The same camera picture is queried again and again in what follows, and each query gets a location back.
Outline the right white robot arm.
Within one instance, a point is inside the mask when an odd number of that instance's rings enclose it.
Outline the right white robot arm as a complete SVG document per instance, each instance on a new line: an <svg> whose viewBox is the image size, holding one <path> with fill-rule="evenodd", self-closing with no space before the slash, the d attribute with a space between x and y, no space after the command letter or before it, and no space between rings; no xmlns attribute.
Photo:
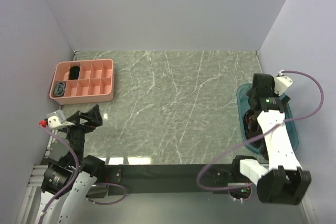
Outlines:
<svg viewBox="0 0 336 224"><path fill-rule="evenodd" d="M269 166L263 167L253 157L236 156L231 176L255 184L262 203L298 205L311 183L311 174L297 160L285 125L285 100L280 96L291 85L286 76L256 73L246 93L263 133Z"/></svg>

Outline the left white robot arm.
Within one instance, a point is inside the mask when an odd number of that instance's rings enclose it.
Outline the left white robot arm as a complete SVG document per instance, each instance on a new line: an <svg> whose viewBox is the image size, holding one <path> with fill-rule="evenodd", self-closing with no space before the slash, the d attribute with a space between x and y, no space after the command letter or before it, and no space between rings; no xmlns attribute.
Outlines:
<svg viewBox="0 0 336 224"><path fill-rule="evenodd" d="M104 180L103 160L83 155L86 134L101 125L98 105L69 117L57 110L39 122L39 127L63 143L68 152L58 161L48 163L36 223L71 223L91 186Z"/></svg>

